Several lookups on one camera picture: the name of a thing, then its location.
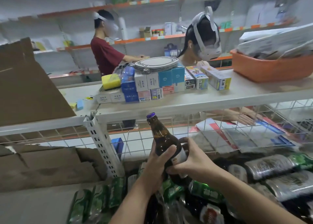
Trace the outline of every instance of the yellow eraser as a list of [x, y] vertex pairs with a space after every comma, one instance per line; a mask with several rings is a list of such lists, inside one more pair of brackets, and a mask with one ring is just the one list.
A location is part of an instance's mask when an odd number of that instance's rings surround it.
[[113, 89], [120, 86], [120, 78], [117, 74], [102, 76], [102, 85], [105, 90]]
[[72, 109], [75, 109], [75, 108], [76, 108], [76, 104], [77, 104], [77, 103], [70, 103], [69, 106], [70, 106]]

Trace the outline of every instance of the wire grid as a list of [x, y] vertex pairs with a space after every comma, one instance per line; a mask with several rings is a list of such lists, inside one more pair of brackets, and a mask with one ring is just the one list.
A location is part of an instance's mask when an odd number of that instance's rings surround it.
[[40, 145], [50, 147], [96, 148], [84, 126], [71, 126], [0, 137], [0, 145]]
[[[253, 152], [282, 146], [298, 148], [313, 141], [313, 99], [230, 110], [236, 113], [230, 116], [224, 113], [229, 110], [205, 111], [159, 120], [177, 138], [192, 137], [205, 153]], [[263, 122], [256, 119], [256, 115], [262, 116]], [[237, 122], [247, 116], [253, 124]], [[123, 128], [122, 123], [108, 126], [110, 138], [123, 141], [123, 149], [117, 151], [123, 162], [146, 159], [151, 151], [151, 128], [144, 118], [136, 121], [133, 130]]]

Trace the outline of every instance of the purple bottle cap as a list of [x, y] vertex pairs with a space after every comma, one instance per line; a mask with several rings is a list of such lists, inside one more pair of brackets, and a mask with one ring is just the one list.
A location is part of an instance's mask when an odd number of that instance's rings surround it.
[[150, 114], [147, 115], [147, 119], [150, 119], [150, 118], [152, 118], [153, 116], [155, 116], [155, 113], [150, 113]]

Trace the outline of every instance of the orange bin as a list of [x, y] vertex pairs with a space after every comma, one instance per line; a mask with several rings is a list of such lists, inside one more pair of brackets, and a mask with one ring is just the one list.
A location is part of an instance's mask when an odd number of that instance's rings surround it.
[[279, 60], [260, 60], [245, 56], [236, 49], [233, 70], [253, 82], [278, 82], [297, 80], [313, 73], [313, 55]]

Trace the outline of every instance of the brown glass bottle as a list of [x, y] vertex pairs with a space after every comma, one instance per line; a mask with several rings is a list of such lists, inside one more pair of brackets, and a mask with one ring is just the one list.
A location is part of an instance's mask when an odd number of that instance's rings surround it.
[[[151, 126], [153, 138], [156, 142], [155, 153], [160, 156], [171, 145], [176, 146], [175, 154], [166, 162], [165, 169], [169, 166], [183, 163], [187, 160], [187, 155], [178, 139], [170, 134], [167, 128], [158, 120], [155, 113], [147, 115], [147, 121]], [[191, 179], [186, 174], [170, 175], [172, 181], [179, 186], [187, 186]]]

